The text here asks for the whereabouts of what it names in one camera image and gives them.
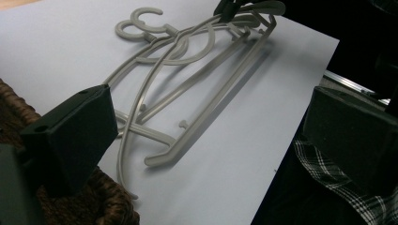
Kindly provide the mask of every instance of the white surface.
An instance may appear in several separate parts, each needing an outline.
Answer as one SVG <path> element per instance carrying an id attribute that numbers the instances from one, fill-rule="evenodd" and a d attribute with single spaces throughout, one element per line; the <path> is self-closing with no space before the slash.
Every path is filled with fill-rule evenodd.
<path id="1" fill-rule="evenodd" d="M 0 11 L 0 76 L 45 114 L 102 83 L 143 47 L 114 32 L 136 8 L 161 8 L 161 20 L 153 15 L 145 21 L 182 29 L 210 17 L 217 2 L 45 0 Z M 128 189 L 140 196 L 134 206 L 141 224 L 251 223 L 338 43 L 283 17 L 276 20 L 264 62 L 176 165 L 149 170 L 142 156 L 156 153 L 151 149 L 127 156 L 133 163 L 125 175 Z M 142 76 L 130 78 L 127 94 L 123 85 L 113 92 L 116 108 L 128 112 Z M 99 163 L 114 179 L 118 144 Z"/>

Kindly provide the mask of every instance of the plaid cloth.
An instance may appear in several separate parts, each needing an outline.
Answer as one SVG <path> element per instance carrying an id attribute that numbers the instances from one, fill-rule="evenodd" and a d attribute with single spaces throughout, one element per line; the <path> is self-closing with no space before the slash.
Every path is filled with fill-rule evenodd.
<path id="1" fill-rule="evenodd" d="M 398 224 L 398 187 L 390 196 L 366 195 L 305 137 L 298 135 L 293 146 L 311 177 L 345 199 L 367 224 Z"/>

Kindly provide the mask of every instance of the wicker basket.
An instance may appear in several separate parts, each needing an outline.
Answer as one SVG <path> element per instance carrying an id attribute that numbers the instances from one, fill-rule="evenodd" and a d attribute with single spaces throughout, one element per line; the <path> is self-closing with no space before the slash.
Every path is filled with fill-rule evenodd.
<path id="1" fill-rule="evenodd" d="M 19 132 L 40 118 L 35 109 L 0 79 L 0 143 L 23 147 Z M 37 197 L 47 224 L 139 224 L 128 192 L 96 168 L 76 196 L 49 198 L 44 187 Z"/>

